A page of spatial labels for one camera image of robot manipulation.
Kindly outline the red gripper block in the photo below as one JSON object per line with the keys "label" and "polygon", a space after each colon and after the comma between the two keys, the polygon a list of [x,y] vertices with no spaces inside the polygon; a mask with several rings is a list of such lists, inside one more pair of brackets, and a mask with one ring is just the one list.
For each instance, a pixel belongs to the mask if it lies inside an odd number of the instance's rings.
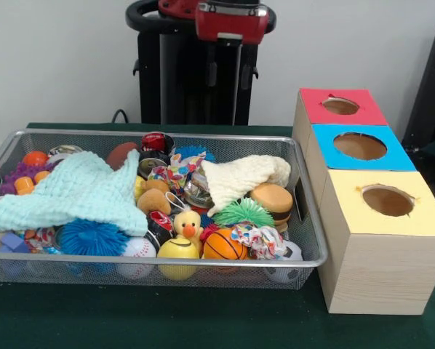
{"label": "red gripper block", "polygon": [[[231,4],[224,1],[200,1],[195,11],[196,33],[202,41],[237,40],[259,45],[269,24],[269,8],[264,4]],[[218,65],[216,44],[207,47],[207,86],[214,87]],[[251,76],[250,54],[242,46],[240,57],[240,88],[247,90]]]}

